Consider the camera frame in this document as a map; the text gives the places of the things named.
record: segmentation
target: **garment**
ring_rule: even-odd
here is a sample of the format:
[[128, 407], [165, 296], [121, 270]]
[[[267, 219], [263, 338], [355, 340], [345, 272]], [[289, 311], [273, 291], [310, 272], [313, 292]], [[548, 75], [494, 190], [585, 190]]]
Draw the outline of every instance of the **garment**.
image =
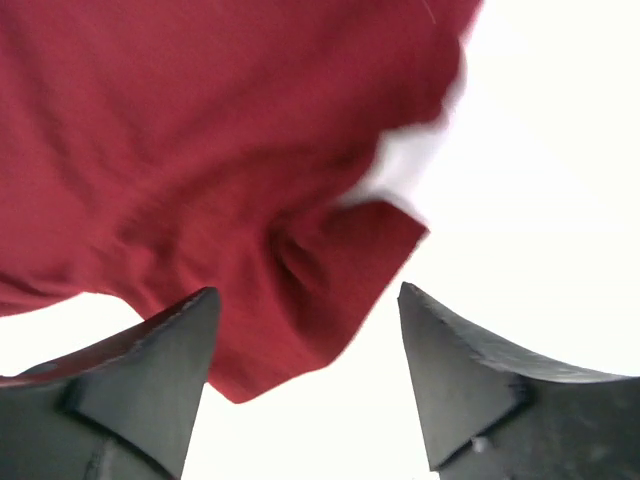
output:
[[326, 366], [426, 232], [338, 200], [442, 119], [478, 3], [1, 2], [0, 315], [215, 286], [227, 398]]

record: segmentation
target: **dark red shirt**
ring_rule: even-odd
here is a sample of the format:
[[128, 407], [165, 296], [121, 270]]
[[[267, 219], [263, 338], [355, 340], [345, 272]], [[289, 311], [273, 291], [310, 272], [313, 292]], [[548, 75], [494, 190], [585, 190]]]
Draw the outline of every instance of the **dark red shirt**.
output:
[[336, 200], [441, 115], [478, 3], [2, 2], [0, 315], [216, 286], [230, 400], [326, 366], [425, 232]]

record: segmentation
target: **red cloth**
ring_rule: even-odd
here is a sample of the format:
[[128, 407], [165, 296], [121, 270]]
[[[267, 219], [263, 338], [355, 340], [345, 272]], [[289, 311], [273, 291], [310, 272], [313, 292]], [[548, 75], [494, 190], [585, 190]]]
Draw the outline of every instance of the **red cloth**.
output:
[[336, 198], [440, 116], [478, 3], [2, 2], [0, 315], [210, 285], [230, 400], [326, 366], [424, 233]]

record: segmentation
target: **white surface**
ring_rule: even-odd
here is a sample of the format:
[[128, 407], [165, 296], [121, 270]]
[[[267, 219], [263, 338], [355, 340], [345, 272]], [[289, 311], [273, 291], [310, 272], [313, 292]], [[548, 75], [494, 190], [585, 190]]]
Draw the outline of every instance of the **white surface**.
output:
[[[640, 374], [639, 8], [487, 0], [456, 122], [416, 189], [433, 235], [333, 366], [244, 406], [207, 388], [185, 480], [437, 478], [402, 351], [401, 279], [547, 355]], [[137, 321], [90, 295], [2, 319], [0, 373]]]

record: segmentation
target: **white background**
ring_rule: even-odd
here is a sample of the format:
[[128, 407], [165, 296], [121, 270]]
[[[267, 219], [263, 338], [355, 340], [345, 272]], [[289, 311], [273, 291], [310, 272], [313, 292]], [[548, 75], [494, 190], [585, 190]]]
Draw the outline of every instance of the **white background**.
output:
[[[400, 280], [534, 350], [640, 375], [638, 13], [636, 0], [486, 0], [467, 92], [423, 180], [433, 235], [330, 368], [242, 406], [206, 387], [185, 480], [437, 478], [402, 350]], [[0, 374], [138, 321], [92, 295], [2, 319]]]

